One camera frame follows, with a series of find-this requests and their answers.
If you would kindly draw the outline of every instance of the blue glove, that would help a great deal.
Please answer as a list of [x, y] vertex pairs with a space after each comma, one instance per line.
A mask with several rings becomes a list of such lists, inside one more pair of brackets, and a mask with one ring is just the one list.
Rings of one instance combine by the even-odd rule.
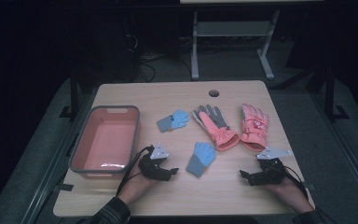
[[196, 177], [201, 177], [205, 168], [211, 165], [214, 158], [216, 158], [214, 147], [209, 143], [198, 142], [186, 170]]
[[173, 129], [183, 128], [187, 125], [188, 121], [188, 114], [185, 111], [178, 109], [172, 114], [171, 127]]
[[168, 117], [157, 121], [157, 125], [159, 130], [164, 133], [169, 130], [183, 128], [187, 125], [188, 121], [188, 114], [185, 111], [178, 109]]

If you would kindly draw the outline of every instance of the sleeve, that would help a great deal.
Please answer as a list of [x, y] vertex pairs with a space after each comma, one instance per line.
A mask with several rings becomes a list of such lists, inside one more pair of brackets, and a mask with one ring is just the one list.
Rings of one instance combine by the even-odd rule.
[[317, 210], [299, 214], [292, 221], [294, 224], [326, 224], [322, 214]]
[[97, 214], [91, 217], [84, 224], [124, 224], [130, 219], [130, 209], [119, 198], [113, 198]]

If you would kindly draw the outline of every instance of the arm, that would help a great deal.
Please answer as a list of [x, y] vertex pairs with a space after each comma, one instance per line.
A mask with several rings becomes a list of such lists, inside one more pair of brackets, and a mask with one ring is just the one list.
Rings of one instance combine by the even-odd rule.
[[[138, 165], [133, 167], [131, 175], [137, 175], [140, 173]], [[109, 201], [97, 214], [91, 219], [84, 222], [86, 223], [109, 223], [109, 224], [122, 224], [127, 223], [130, 219], [129, 205], [136, 199], [142, 196], [148, 189], [157, 183], [157, 180], [152, 180], [144, 177], [143, 175], [137, 175], [131, 178], [126, 185], [124, 185], [121, 192], [117, 197], [114, 197]]]
[[293, 218], [295, 224], [325, 224], [322, 215], [308, 202], [296, 184], [285, 177], [279, 185], [266, 185], [265, 188], [274, 193], [282, 202], [292, 207], [298, 215]]

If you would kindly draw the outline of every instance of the pink glove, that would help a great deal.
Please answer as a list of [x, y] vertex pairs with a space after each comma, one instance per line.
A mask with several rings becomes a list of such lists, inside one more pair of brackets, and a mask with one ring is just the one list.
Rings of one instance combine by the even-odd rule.
[[219, 108], [210, 105], [200, 106], [200, 111], [193, 111], [194, 119], [211, 136], [217, 150], [227, 150], [240, 141], [240, 137], [226, 124]]
[[269, 116], [252, 105], [243, 104], [242, 136], [243, 144], [253, 150], [262, 151], [266, 148], [267, 127]]

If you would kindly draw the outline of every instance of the black tape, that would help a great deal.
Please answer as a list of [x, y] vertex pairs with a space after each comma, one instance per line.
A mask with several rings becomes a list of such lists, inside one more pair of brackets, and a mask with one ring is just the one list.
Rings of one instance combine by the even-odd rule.
[[74, 186], [73, 185], [67, 185], [67, 184], [60, 184], [58, 186], [58, 188], [59, 188], [59, 190], [72, 191]]

